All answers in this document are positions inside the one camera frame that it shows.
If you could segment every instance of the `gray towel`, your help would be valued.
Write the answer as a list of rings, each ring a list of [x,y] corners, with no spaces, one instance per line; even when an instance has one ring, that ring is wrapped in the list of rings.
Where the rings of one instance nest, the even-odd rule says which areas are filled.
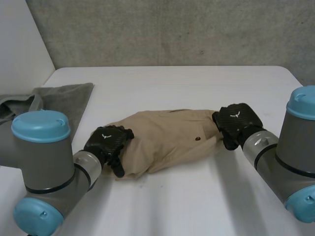
[[[28,111],[58,111],[69,119],[72,140],[93,87],[92,83],[87,83],[57,88],[35,88],[31,95],[0,95],[0,125]]]

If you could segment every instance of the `silver metal joint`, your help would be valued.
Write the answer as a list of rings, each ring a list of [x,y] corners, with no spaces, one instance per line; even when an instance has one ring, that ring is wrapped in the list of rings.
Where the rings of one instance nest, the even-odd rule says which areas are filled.
[[[102,171],[98,158],[87,151],[79,151],[74,154],[73,162],[86,170],[90,176],[91,185],[97,180]]]
[[[263,130],[252,134],[244,143],[243,153],[254,166],[258,154],[270,145],[277,144],[279,138],[273,133]]]

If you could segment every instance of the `light blue cap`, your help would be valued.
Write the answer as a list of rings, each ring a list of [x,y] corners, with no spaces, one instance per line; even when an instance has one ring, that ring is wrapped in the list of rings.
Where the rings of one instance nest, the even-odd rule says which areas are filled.
[[[304,222],[315,221],[315,185],[303,188],[293,193],[284,204],[295,218]]]
[[[286,105],[286,110],[296,117],[315,120],[315,86],[294,90]]]
[[[63,223],[53,206],[36,198],[23,198],[13,212],[15,223],[32,236],[50,236]]]
[[[12,123],[12,133],[34,143],[52,143],[70,134],[68,118],[56,111],[33,111],[17,116]]]

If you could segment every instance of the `beige jacket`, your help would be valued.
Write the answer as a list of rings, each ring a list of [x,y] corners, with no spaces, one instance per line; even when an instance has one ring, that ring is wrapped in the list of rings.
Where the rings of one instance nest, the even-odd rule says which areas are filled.
[[[123,178],[138,178],[181,163],[213,155],[222,146],[222,136],[209,110],[138,112],[108,125],[132,129],[134,139],[122,151]],[[109,167],[104,174],[115,176]]]

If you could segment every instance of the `gray concrete wall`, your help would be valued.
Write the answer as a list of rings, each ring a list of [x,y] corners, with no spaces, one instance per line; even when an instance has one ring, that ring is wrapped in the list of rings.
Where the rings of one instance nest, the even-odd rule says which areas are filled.
[[[27,0],[56,68],[280,65],[315,84],[315,0]]]

